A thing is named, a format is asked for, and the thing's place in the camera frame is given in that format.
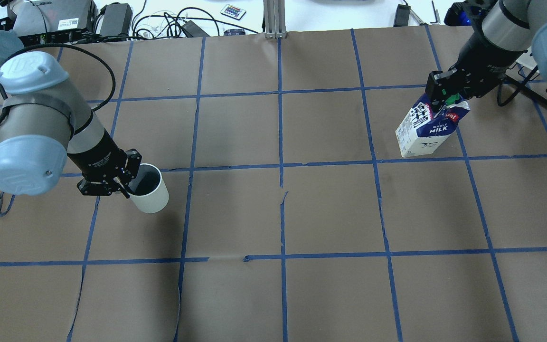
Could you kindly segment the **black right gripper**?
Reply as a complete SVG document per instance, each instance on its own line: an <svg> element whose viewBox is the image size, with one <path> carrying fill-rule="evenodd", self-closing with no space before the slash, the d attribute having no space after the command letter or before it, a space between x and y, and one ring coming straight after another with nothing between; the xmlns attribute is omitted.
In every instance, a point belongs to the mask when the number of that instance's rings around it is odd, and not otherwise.
<svg viewBox="0 0 547 342"><path fill-rule="evenodd" d="M428 76L425 93L434 114L454 95L464 99L482 97L501 84L509 67L509 54L499 51L462 52L448 71L433 71Z"/></svg>

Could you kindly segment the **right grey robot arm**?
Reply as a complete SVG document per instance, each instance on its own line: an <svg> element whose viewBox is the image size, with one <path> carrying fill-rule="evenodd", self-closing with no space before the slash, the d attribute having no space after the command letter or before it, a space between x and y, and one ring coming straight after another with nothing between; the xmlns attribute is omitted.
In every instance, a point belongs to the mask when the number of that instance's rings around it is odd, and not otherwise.
<svg viewBox="0 0 547 342"><path fill-rule="evenodd" d="M282 188L408 180L499 188L539 167L544 125L489 91L533 47L547 78L547 0L499 0L468 28L369 28L137 41L114 136L196 177L253 172Z"/></svg>

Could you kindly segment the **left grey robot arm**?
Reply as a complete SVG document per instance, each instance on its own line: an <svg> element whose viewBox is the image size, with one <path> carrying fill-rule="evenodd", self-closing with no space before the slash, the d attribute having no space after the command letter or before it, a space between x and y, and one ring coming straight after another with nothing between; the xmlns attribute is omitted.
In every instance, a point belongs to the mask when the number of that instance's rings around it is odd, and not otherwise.
<svg viewBox="0 0 547 342"><path fill-rule="evenodd" d="M43 46L25 47L0 30L0 191L41 195L53 189L67 160L80 169L84 196L130 197L141 154L123 150Z"/></svg>

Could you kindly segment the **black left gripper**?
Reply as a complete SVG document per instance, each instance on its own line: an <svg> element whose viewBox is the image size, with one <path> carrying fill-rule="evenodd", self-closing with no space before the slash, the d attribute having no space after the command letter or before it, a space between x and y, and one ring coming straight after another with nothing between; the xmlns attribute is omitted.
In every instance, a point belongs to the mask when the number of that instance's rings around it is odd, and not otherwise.
<svg viewBox="0 0 547 342"><path fill-rule="evenodd" d="M77 184L84 196L110 196L121 193L130 198L128 185L140 169L142 155L138 151L115 149L98 156L84 152L77 155L77 166L83 179Z"/></svg>

